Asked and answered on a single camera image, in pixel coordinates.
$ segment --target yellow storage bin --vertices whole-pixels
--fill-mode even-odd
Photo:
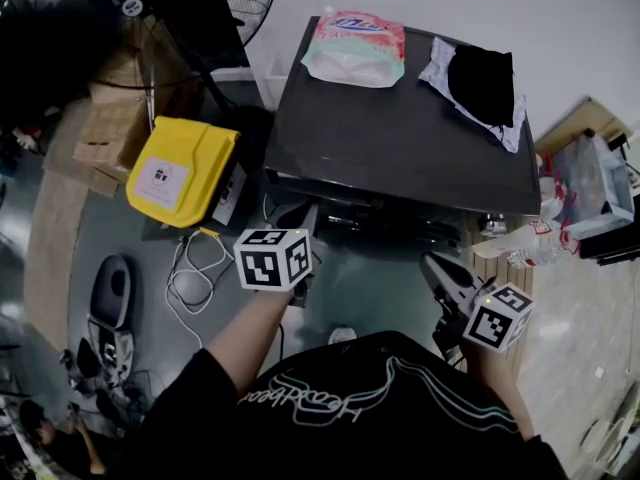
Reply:
[[[240,135],[206,123],[159,116],[131,176],[136,210],[177,228],[208,219],[214,191],[229,171]]]

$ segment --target table top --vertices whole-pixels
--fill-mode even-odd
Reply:
[[[447,207],[539,214],[528,120],[518,153],[509,153],[418,80],[434,34],[405,27],[404,76],[393,87],[369,89],[309,75],[300,59],[317,22],[309,21],[293,62],[267,146],[267,170]]]

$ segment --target white cube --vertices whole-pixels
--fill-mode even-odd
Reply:
[[[233,246],[240,284],[286,292],[311,272],[306,229],[246,229]]]
[[[508,283],[476,301],[464,337],[502,352],[522,336],[532,312],[531,297]]]

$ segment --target white cloth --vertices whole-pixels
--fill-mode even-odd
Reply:
[[[491,126],[478,121],[473,117],[467,109],[465,109],[460,103],[453,99],[449,92],[449,64],[451,59],[456,53],[456,49],[449,43],[445,43],[439,37],[433,40],[433,47],[431,48],[431,62],[420,73],[420,80],[429,82],[440,94],[455,104],[456,108],[472,121],[475,121],[480,126],[484,126],[487,130],[493,133],[498,140],[502,142],[504,148],[510,153],[518,152],[518,145],[520,143],[520,129],[524,118],[526,116],[525,102],[526,99],[523,94],[519,93],[516,89],[515,77],[513,81],[513,128],[507,128],[506,126]]]

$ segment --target shoe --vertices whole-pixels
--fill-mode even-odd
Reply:
[[[329,345],[355,340],[358,337],[353,327],[336,327],[329,336]]]

